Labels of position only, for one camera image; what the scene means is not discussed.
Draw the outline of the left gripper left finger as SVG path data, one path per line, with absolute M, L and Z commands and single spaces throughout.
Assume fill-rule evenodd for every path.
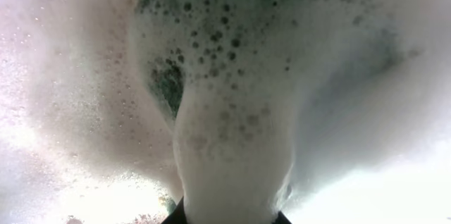
M 184 198 L 182 198 L 175 209 L 170 213 L 161 224 L 187 224 L 185 215 Z

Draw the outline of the green sponge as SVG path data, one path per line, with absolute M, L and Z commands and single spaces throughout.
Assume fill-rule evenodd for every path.
M 302 0 L 138 0 L 130 48 L 192 223 L 269 223 L 294 163 Z

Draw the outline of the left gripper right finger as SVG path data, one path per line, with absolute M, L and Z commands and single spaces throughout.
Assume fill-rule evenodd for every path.
M 282 211 L 277 212 L 274 220 L 271 221 L 271 224 L 292 224 L 292 222 L 285 216 Z

